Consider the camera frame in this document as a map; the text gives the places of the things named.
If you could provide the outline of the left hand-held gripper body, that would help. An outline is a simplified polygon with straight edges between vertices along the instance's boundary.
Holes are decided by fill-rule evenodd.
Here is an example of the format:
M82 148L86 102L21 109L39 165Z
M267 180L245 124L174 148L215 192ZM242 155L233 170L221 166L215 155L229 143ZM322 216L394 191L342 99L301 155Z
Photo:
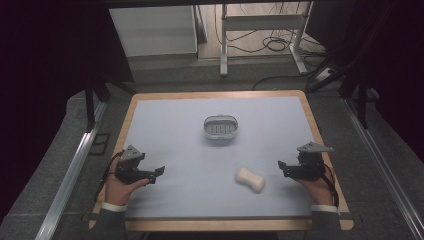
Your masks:
M125 184L132 184L141 179L148 179L156 176L154 172L141 171L138 169L140 162L145 158L134 146L129 145L122 153L120 162L117 165L115 176Z

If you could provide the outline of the person's right hand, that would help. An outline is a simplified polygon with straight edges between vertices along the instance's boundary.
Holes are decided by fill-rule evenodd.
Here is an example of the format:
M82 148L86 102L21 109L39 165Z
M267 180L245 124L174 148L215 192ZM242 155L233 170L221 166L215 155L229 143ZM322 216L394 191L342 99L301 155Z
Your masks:
M309 193L317 205L334 205L333 194L324 179L319 178L315 181L296 179Z

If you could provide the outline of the person's left hand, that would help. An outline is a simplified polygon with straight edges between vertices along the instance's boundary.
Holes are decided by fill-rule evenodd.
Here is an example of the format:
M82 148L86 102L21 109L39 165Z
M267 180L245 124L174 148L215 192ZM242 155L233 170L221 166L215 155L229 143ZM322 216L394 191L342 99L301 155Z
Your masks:
M149 184L148 179L141 179L132 184L125 184L115 176L120 157L115 157L105 180L105 202L116 206L124 206L134 191Z

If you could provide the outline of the grey soap dish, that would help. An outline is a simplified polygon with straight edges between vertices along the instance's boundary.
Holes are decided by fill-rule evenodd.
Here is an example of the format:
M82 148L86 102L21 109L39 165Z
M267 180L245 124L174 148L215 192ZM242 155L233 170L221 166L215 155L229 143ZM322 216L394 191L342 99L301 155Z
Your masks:
M234 138L239 130L238 121L231 115L213 115L204 121L204 133L213 140L227 140Z

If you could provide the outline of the white board panel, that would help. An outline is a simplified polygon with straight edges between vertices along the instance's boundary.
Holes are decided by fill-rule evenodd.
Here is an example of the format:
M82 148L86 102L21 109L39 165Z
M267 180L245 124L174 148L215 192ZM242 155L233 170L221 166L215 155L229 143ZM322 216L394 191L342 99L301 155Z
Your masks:
M127 57L197 52L192 6L116 8L109 13Z

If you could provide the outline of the white power strip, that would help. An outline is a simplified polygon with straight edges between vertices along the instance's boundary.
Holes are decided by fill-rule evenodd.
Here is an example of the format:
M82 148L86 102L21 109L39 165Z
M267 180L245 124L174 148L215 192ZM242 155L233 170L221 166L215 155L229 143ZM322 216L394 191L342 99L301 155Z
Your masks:
M319 73L316 77L315 80L320 82L325 80L326 78L328 78L330 75L332 75L335 72L335 70L333 68L325 68L321 73Z

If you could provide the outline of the aluminium rail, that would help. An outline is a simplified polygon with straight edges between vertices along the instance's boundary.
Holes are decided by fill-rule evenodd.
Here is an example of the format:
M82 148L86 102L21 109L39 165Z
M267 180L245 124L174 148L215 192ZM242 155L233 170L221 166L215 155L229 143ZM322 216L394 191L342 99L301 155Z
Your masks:
M418 213L416 207L401 187L394 173L390 169L385 157L377 146L374 138L357 117L357 110L349 99L341 99L346 107L348 115L364 143L368 154L380 173L387 189L396 203L401 215L412 232L415 240L424 240L424 221Z
M52 240L85 163L86 157L88 156L91 145L94 142L107 106L108 104L104 102L100 102L97 105L94 112L93 129L83 135L35 240Z

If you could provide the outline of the white soap bar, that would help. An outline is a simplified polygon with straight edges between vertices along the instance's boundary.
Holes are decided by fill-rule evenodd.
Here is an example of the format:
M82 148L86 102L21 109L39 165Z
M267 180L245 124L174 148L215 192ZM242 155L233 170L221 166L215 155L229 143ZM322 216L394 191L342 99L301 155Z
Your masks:
M249 186L255 192L261 192L265 186L265 178L256 174L246 167L241 167L236 173L235 179L239 183Z

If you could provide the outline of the black stand leg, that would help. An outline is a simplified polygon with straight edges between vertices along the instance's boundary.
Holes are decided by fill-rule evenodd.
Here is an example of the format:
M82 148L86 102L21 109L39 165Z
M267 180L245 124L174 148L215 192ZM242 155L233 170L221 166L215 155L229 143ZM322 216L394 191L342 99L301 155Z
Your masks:
M95 125L95 109L94 98L96 95L100 102L108 102L111 94L102 81L88 80L85 86L85 101L86 101L86 114L87 114L87 132L91 132Z
M367 84L360 76L349 74L343 80L340 88L339 95L342 98L349 98L354 90L357 89L357 118L361 125L367 129L366 122L366 103L367 103Z

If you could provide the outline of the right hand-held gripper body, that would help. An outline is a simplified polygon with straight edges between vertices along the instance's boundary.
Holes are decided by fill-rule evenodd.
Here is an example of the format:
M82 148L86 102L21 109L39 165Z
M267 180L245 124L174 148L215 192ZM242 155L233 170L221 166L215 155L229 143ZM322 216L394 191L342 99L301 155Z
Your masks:
M291 172L292 179L315 181L325 175L326 165L322 154L332 152L333 148L315 142L309 142L297 148L298 162L296 166L288 166L286 171Z

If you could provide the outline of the light blue table mat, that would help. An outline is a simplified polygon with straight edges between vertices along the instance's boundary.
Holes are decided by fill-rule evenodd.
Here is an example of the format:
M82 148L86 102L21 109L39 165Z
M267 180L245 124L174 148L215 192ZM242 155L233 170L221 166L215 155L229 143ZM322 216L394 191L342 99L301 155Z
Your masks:
M232 139L206 137L207 117L231 115ZM164 174L132 194L130 218L302 217L312 200L284 177L278 161L297 164L297 148L313 135L297 97L141 100L126 142L145 154L139 167ZM239 183L241 167L265 178L261 192Z

